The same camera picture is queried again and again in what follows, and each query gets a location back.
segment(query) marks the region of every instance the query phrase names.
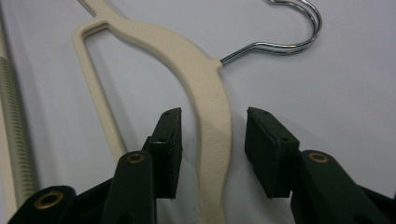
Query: black plastic part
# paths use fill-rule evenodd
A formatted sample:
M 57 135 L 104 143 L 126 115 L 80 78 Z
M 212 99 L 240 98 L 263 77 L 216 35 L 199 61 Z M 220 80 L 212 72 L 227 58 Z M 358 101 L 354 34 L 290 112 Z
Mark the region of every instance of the black plastic part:
M 176 198 L 178 175 L 180 171 L 181 145 L 181 109 L 164 112 L 148 139 L 148 151 L 153 159 L 155 196 L 157 198 Z
M 299 145 L 272 114 L 253 107 L 247 110 L 245 152 L 268 198 L 290 196 Z
M 385 216 L 330 155 L 301 153 L 298 175 L 321 224 L 389 224 Z
M 156 223 L 151 155 L 135 151 L 123 155 L 107 195 L 101 224 Z
M 76 197 L 73 208 L 74 223 L 99 223 L 105 201 L 110 190 L 112 178 Z
M 361 187 L 366 196 L 375 204 L 390 223 L 396 223 L 396 199 L 390 199 L 370 189 Z
M 67 186 L 42 189 L 30 197 L 8 223 L 71 223 L 68 212 L 75 197 L 75 191 Z

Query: brass rivet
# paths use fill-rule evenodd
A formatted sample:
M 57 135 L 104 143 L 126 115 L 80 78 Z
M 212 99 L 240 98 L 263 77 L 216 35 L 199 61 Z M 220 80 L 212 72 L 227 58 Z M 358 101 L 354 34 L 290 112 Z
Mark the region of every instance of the brass rivet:
M 320 162 L 320 163 L 326 163 L 329 161 L 329 159 L 325 155 L 323 155 L 321 153 L 317 153 L 317 152 L 313 152 L 313 153 L 309 154 L 309 159 L 311 159 L 312 161 L 315 161 L 315 162 Z
M 127 157 L 128 162 L 130 163 L 139 163 L 145 159 L 145 156 L 142 154 L 132 154 L 131 156 Z
M 55 206 L 64 198 L 64 194 L 59 190 L 53 190 L 44 194 L 35 201 L 35 208 L 47 209 Z

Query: white table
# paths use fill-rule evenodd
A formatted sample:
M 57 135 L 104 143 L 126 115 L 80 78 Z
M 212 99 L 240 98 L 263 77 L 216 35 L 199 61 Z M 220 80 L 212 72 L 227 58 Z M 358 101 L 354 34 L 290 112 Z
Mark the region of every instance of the white table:
M 260 0 L 111 3 L 131 20 L 184 35 L 214 58 L 250 42 L 295 43 L 311 33 L 295 10 Z M 230 224 L 293 223 L 289 201 L 266 199 L 245 156 L 249 106 L 274 114 L 301 141 L 301 150 L 327 152 L 360 185 L 394 196 L 396 2 L 312 3 L 324 23 L 308 51 L 290 57 L 250 53 L 220 72 L 233 111 L 224 196 Z M 78 1 L 3 0 L 1 7 L 40 188 L 67 185 L 81 193 L 109 179 L 115 163 L 71 39 L 91 15 Z M 182 108 L 177 199 L 159 200 L 159 223 L 196 223 L 196 126 L 182 85 L 153 56 L 109 31 L 86 44 L 128 150 L 140 150 L 163 111 Z M 0 222 L 6 222 L 2 215 Z

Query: black clamp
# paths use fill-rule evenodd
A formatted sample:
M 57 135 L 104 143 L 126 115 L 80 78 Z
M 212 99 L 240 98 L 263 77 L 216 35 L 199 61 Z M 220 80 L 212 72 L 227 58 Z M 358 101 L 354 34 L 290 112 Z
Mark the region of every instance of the black clamp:
M 181 163 L 181 109 L 162 114 L 141 151 L 123 155 L 112 179 L 76 195 L 67 186 L 42 189 L 9 224 L 154 224 L 156 199 L 174 199 Z
M 272 114 L 247 111 L 245 152 L 269 198 L 291 197 L 297 224 L 396 223 L 392 200 L 353 182 L 330 155 L 299 150 L 300 142 Z

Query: metal hook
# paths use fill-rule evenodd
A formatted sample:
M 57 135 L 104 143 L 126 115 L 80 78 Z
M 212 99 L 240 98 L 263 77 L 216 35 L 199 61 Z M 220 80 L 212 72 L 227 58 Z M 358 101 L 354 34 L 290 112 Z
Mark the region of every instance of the metal hook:
M 270 53 L 270 54 L 276 54 L 276 55 L 293 55 L 300 53 L 307 49 L 311 44 L 314 42 L 314 40 L 319 36 L 321 26 L 322 26 L 322 19 L 320 16 L 319 11 L 308 1 L 306 0 L 295 0 L 297 2 L 301 2 L 305 7 L 311 9 L 316 18 L 311 14 L 311 12 L 306 9 L 305 7 L 302 7 L 299 4 L 296 4 L 291 1 L 284 1 L 284 0 L 269 0 L 270 3 L 275 4 L 275 5 L 283 5 L 283 6 L 289 6 L 297 9 L 301 13 L 303 13 L 310 21 L 313 27 L 313 34 L 311 38 L 305 40 L 304 42 L 294 44 L 294 45 L 281 45 L 281 44 L 274 44 L 274 43 L 267 43 L 267 42 L 255 42 L 252 44 L 247 45 L 246 47 L 234 52 L 233 54 L 221 59 L 221 63 L 224 65 L 226 63 L 230 63 L 231 61 L 240 58 L 244 56 L 245 54 L 253 51 L 253 50 L 258 50 L 262 51 L 265 53 Z

